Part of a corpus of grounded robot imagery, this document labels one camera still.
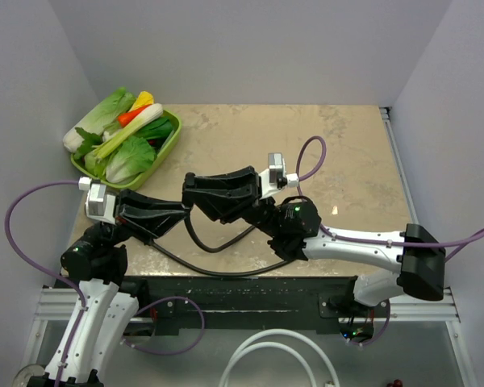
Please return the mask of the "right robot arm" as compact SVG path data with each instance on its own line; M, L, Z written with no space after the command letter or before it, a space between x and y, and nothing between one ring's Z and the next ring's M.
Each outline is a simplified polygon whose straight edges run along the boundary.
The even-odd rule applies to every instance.
M342 260L377 267L357 277L343 297L345 311L360 317L371 306L399 295L437 302L444 296L445 250L424 228L371 233L334 229L323 233L314 202L298 195L276 204L274 194L299 185L298 175L283 167L257 173L253 167L204 177L187 173L182 202L198 207L222 224L243 219L269 237L268 245L284 261Z

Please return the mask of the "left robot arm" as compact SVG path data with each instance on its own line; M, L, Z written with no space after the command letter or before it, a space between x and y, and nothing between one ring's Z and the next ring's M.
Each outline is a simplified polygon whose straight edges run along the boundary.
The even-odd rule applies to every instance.
M141 289L120 287L127 271L124 241L157 239L189 211L180 202L149 198L130 189L110 193L93 185L86 195L86 229L61 257L68 274L79 281L79 295L60 344L30 386L100 386L114 347L133 316L146 314L151 297Z

